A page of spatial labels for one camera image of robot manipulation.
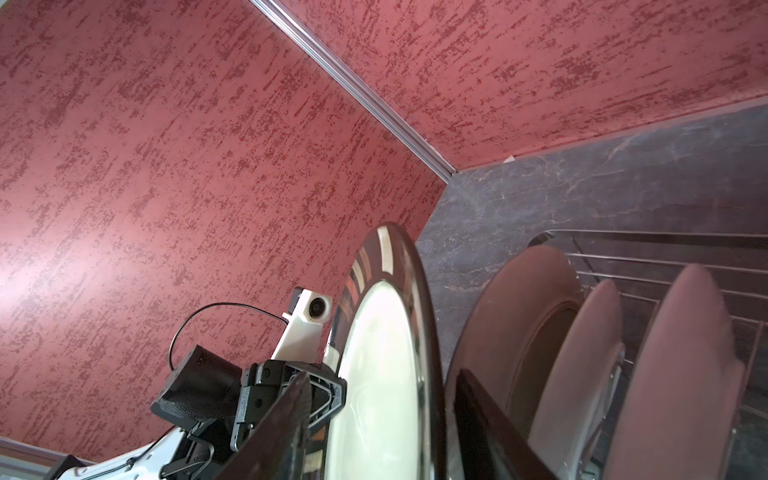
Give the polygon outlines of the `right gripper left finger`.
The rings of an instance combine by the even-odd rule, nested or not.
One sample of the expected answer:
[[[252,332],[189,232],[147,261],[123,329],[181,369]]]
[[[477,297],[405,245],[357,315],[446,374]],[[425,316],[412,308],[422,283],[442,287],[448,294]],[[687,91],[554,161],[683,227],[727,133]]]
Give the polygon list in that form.
[[[216,479],[300,479],[311,401],[308,374],[300,373]]]

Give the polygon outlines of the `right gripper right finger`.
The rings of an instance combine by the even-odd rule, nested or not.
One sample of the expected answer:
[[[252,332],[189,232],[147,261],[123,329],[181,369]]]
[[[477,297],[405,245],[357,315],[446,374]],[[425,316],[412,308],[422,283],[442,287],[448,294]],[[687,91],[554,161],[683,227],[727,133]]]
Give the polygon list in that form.
[[[467,369],[456,379],[454,415],[466,479],[556,479]]]

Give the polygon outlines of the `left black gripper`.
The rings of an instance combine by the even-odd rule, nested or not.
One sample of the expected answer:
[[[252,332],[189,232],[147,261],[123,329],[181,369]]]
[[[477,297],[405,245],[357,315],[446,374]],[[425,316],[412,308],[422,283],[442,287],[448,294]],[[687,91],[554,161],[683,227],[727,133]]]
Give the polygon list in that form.
[[[272,417],[270,409],[298,373],[307,373],[311,387],[308,432],[327,426],[346,403],[347,382],[324,363],[267,360],[243,372],[234,416],[230,449],[239,452],[256,429]]]

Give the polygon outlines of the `dark rimmed patterned plate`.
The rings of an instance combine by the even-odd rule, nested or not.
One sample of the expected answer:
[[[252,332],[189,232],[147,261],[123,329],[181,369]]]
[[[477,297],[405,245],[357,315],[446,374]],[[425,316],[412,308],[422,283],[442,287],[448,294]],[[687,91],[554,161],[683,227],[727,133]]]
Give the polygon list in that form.
[[[443,375],[426,274],[403,227],[363,241],[338,298],[325,361],[346,400],[305,457],[306,479],[444,479]]]

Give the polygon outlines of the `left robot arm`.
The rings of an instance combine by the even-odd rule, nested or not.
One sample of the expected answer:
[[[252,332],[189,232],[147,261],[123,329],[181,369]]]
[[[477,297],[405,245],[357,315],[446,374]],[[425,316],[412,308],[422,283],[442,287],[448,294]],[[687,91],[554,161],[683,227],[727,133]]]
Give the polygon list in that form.
[[[147,446],[87,465],[68,455],[49,479],[304,479],[342,409],[339,353],[320,363],[268,360],[243,370],[195,346],[152,403],[170,429]]]

